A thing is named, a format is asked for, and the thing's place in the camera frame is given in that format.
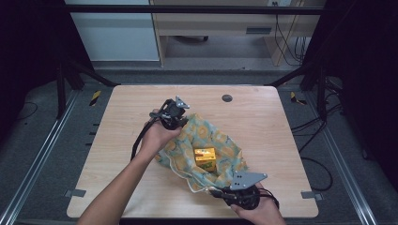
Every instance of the yellow box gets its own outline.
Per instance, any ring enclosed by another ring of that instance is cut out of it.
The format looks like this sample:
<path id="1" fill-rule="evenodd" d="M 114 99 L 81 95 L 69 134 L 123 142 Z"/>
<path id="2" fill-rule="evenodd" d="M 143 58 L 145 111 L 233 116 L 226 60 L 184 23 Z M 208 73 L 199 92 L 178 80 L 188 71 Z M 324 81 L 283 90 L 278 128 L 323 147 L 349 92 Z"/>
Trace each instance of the yellow box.
<path id="1" fill-rule="evenodd" d="M 214 148 L 194 149 L 196 165 L 207 172 L 216 170 L 216 151 Z"/>

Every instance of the metal frame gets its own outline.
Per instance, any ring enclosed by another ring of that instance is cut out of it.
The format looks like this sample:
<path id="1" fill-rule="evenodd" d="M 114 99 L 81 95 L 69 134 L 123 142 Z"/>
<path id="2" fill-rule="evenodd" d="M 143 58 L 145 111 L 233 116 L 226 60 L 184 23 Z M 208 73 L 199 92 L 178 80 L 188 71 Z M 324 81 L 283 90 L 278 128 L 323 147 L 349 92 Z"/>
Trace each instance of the metal frame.
<path id="1" fill-rule="evenodd" d="M 244 7 L 244 6 L 147 6 L 147 5 L 42 5 L 41 9 L 90 13 L 205 13 L 205 14 L 278 14 L 323 15 L 335 13 L 323 7 Z"/>

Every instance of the wooden table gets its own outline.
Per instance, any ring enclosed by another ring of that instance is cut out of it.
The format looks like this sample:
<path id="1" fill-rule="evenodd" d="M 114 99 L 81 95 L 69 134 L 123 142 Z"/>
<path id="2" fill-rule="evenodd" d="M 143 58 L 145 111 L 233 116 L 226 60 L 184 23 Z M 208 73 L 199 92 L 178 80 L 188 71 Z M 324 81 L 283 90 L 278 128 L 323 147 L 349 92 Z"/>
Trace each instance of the wooden table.
<path id="1" fill-rule="evenodd" d="M 231 95 L 224 102 L 223 95 Z M 314 199 L 302 199 L 310 185 L 299 158 L 277 90 L 269 86 L 121 85 L 111 95 L 99 130 L 72 197 L 68 215 L 78 218 L 93 199 L 130 161 L 131 147 L 167 98 L 180 96 L 191 108 L 228 134 L 243 150 L 251 172 L 267 173 L 262 181 L 280 201 L 284 218 L 313 218 Z M 192 193 L 187 182 L 153 160 L 123 218 L 236 218 L 222 199 Z"/>

